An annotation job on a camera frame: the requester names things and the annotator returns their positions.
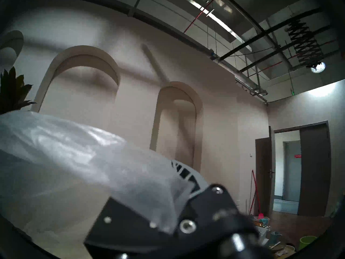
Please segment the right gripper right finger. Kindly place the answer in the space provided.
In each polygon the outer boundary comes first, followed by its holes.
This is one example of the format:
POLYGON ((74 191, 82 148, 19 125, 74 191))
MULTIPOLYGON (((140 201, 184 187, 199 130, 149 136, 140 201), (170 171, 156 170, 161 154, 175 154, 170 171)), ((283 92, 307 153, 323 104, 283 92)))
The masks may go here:
POLYGON ((171 165, 183 180, 194 185, 174 235, 192 234, 211 222, 239 214, 224 186, 208 184, 199 172, 177 160, 172 160, 171 165))

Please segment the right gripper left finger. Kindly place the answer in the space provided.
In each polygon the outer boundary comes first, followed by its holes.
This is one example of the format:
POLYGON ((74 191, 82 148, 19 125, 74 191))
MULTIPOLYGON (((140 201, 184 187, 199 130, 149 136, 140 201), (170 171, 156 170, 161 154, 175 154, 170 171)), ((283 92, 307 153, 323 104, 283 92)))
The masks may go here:
POLYGON ((173 243, 178 234, 150 227, 150 222, 109 197, 89 230, 84 245, 122 252, 149 252, 173 243))

